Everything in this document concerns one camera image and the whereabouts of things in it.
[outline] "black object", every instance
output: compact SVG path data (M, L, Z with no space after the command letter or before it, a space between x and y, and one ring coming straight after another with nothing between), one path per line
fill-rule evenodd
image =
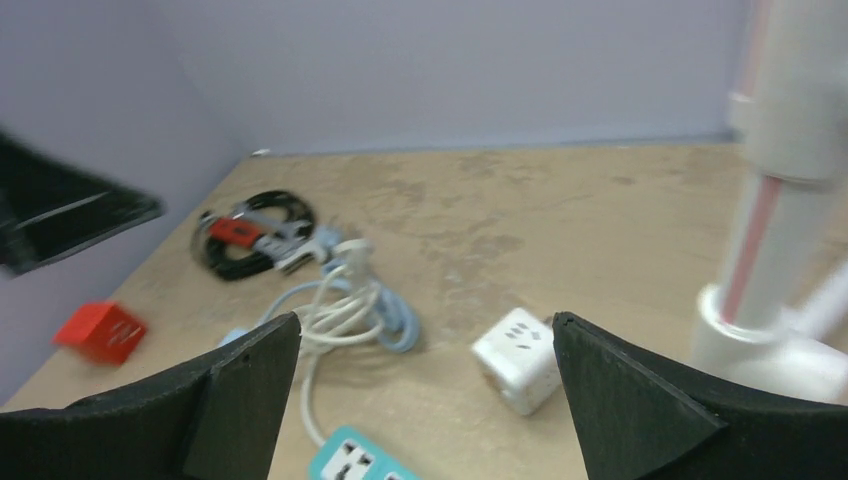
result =
M23 274L162 215L159 200L0 131L0 264Z
M848 478L848 408L707 375L573 313L553 328L590 480Z
M309 237L315 230L315 212L306 202L291 192L271 190L254 195L245 200L245 203L251 210L281 209L286 214L282 219L285 222L307 222L298 230L299 236ZM281 238L278 232L274 232L273 235ZM207 238L204 249L209 269L228 282L252 277L274 268L274 261L259 252L253 252L242 258L233 258L227 253L227 244L215 238Z
M265 480L299 345L289 313L65 409L0 414L0 478Z

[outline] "white cable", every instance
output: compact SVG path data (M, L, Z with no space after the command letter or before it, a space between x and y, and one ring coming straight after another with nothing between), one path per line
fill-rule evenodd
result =
M298 361L308 359L306 372L300 391L300 414L303 426L309 438L321 447L324 436L312 413L312 388L315 372L321 356L336 347L359 345L377 339L384 328L384 320L374 315L377 321L364 333L351 333L366 326L366 319L372 313L380 298L381 285L370 277L367 257L371 253L370 244L362 240L342 242L333 249L334 254L345 257L345 262L327 274L321 282L310 282L297 289L286 292L271 305L259 324L267 322L279 307L292 295L307 288L315 288L312 302L299 306L292 311L301 322L301 343ZM335 286L340 280L346 280L353 288L350 293L332 304L325 304L329 290L338 290Z

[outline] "red cube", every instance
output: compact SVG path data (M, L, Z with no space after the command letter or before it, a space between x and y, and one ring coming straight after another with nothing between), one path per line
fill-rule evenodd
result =
M74 313L53 338L95 363L126 362L147 327L114 302L87 303Z

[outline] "power outlet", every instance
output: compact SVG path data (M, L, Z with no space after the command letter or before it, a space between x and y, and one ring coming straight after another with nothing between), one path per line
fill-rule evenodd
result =
M309 464L310 480L419 480L351 427L336 430Z
M496 323L471 347L489 385L521 415L533 413L561 386L553 332L523 308Z

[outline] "gray wall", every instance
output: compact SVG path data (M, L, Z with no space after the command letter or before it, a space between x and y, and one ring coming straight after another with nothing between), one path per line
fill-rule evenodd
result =
M155 0L241 138L333 152L726 132L739 0Z
M0 278L0 404L247 151L186 78L145 1L0 0L0 124L58 157L156 193L164 218L56 265Z

